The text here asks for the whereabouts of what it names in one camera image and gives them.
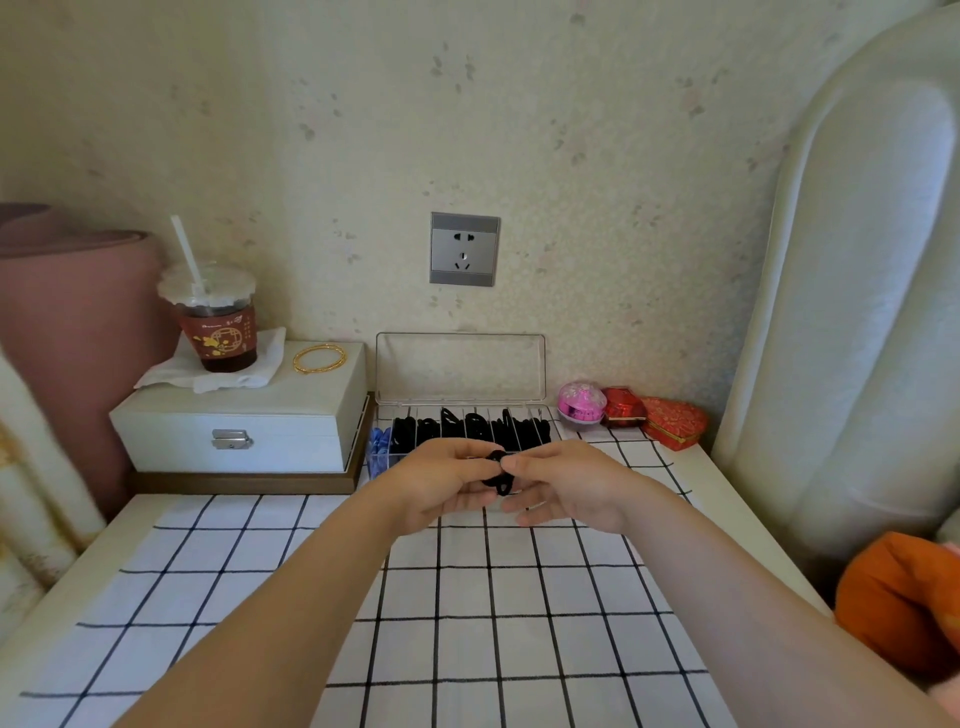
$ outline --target straw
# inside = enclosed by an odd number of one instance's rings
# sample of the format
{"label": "straw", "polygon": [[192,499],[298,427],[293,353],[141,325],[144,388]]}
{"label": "straw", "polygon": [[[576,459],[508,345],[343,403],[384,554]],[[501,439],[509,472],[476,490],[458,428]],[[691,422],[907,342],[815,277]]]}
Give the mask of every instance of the straw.
{"label": "straw", "polygon": [[183,229],[183,223],[179,215],[171,215],[170,222],[174,224],[174,230],[177,232],[177,239],[180,241],[180,248],[183,250],[183,257],[186,258],[187,267],[193,276],[194,296],[206,295],[206,286],[204,278],[200,275],[200,268],[197,266],[197,258],[193,256],[193,250],[190,248],[190,241],[186,237],[186,230]]}

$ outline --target brown wooden base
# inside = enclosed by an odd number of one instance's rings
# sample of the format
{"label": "brown wooden base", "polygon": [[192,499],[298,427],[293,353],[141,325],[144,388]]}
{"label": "brown wooden base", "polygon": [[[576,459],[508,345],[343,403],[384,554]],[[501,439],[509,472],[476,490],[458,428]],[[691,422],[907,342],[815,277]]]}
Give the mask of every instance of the brown wooden base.
{"label": "brown wooden base", "polygon": [[345,473],[138,473],[133,471],[127,486],[133,494],[211,495],[322,495],[353,493],[360,469],[367,457],[367,443],[376,416],[376,400],[368,393],[366,409]]}

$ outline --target white grid tablecloth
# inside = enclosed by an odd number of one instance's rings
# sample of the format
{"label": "white grid tablecloth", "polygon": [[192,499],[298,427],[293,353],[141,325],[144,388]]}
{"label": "white grid tablecloth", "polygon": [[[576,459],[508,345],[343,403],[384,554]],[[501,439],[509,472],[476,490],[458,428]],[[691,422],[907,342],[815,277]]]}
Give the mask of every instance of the white grid tablecloth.
{"label": "white grid tablecloth", "polygon": [[[451,408],[463,416],[461,408]],[[477,408],[495,419],[500,410]],[[638,429],[576,432],[695,504]],[[439,407],[381,408],[440,417]],[[183,497],[59,643],[17,728],[106,728],[255,590],[344,497]],[[630,543],[498,509],[396,542],[330,675],[316,726],[732,728],[679,620]]]}

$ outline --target power outlet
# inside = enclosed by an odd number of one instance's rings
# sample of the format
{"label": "power outlet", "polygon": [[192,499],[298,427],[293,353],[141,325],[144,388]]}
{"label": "power outlet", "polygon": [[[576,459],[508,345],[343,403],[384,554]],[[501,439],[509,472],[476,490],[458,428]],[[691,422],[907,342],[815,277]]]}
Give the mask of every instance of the power outlet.
{"label": "power outlet", "polygon": [[492,286],[500,218],[434,212],[430,222],[430,282]]}

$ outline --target orange cushion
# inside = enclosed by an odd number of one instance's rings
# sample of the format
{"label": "orange cushion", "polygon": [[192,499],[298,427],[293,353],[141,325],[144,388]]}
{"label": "orange cushion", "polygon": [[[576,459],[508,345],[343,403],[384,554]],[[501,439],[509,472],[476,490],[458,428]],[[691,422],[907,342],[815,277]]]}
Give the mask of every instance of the orange cushion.
{"label": "orange cushion", "polygon": [[894,667],[929,680],[960,669],[960,557],[943,546],[884,534],[847,566],[835,611]]}

